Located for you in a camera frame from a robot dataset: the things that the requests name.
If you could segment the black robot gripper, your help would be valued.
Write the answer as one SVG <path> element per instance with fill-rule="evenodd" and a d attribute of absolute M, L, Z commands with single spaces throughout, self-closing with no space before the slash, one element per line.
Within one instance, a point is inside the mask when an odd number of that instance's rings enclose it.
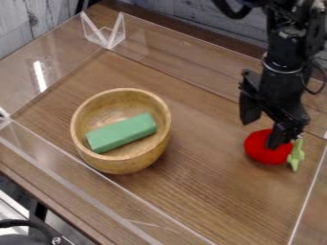
<path fill-rule="evenodd" d="M 275 122 L 266 147 L 278 149 L 297 140 L 311 118 L 302 97 L 313 74 L 313 66 L 301 62 L 281 65 L 263 59 L 262 73 L 243 71 L 241 83 L 239 114 L 243 125 L 254 123 L 262 113 Z"/>

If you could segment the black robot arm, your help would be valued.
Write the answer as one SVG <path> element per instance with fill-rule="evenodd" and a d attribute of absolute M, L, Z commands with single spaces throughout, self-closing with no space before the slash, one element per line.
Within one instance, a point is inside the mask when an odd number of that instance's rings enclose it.
<path fill-rule="evenodd" d="M 231 19 L 243 19 L 255 8 L 267 16 L 267 51 L 261 73 L 246 69 L 241 82 L 239 110 L 243 124 L 262 115 L 274 121 L 266 147 L 278 148 L 305 133 L 311 118 L 302 103 L 310 88 L 313 70 L 321 65 L 317 54 L 327 42 L 327 0 L 238 0 L 237 11 L 226 0 L 213 0 L 217 8 Z"/>

